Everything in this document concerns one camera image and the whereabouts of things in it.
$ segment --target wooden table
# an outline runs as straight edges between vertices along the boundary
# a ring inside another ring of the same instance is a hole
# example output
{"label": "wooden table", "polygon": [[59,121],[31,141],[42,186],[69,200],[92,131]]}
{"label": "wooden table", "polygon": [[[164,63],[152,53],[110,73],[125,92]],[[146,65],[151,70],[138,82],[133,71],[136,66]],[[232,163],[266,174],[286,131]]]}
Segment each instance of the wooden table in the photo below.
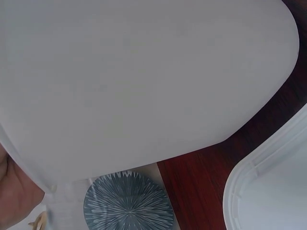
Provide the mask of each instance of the wooden table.
{"label": "wooden table", "polygon": [[307,102],[307,0],[283,0],[300,36],[293,73],[274,97],[226,141],[158,163],[181,230],[224,230],[223,192],[234,166]]}

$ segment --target oval lid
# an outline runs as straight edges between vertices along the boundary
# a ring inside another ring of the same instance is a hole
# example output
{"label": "oval lid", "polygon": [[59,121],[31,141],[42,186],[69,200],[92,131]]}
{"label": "oval lid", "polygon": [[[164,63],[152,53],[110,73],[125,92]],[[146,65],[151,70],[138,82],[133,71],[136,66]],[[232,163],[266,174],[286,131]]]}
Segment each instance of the oval lid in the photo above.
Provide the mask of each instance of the oval lid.
{"label": "oval lid", "polygon": [[4,0],[0,30],[0,123],[49,185],[225,140],[299,47],[281,0]]}

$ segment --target white plastic container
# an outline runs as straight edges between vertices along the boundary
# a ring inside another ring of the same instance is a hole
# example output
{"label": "white plastic container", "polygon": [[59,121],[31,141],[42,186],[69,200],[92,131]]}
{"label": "white plastic container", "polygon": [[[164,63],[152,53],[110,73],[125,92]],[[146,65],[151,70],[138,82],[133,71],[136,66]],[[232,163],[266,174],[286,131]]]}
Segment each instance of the white plastic container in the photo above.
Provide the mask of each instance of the white plastic container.
{"label": "white plastic container", "polygon": [[307,105],[232,170],[223,210],[228,230],[307,229]]}

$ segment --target starburst pattern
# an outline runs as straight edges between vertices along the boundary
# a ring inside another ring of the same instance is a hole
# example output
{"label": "starburst pattern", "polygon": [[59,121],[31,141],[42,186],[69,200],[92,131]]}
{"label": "starburst pattern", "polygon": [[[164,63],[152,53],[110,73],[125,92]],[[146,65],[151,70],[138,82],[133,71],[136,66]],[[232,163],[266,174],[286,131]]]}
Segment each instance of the starburst pattern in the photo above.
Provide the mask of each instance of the starburst pattern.
{"label": "starburst pattern", "polygon": [[84,217],[90,230],[170,230],[174,222],[165,191],[130,171],[95,180],[85,195]]}

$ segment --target white plastic lid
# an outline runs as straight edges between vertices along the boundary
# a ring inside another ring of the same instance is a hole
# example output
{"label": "white plastic lid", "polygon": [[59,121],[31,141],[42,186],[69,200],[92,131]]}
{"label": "white plastic lid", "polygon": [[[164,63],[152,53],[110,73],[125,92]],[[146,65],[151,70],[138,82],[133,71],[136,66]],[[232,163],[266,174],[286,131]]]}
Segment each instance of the white plastic lid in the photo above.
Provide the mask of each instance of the white plastic lid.
{"label": "white plastic lid", "polygon": [[245,157],[227,180],[228,230],[307,229],[307,105]]}
{"label": "white plastic lid", "polygon": [[0,4],[0,141],[49,188],[225,140],[298,55],[281,0]]}

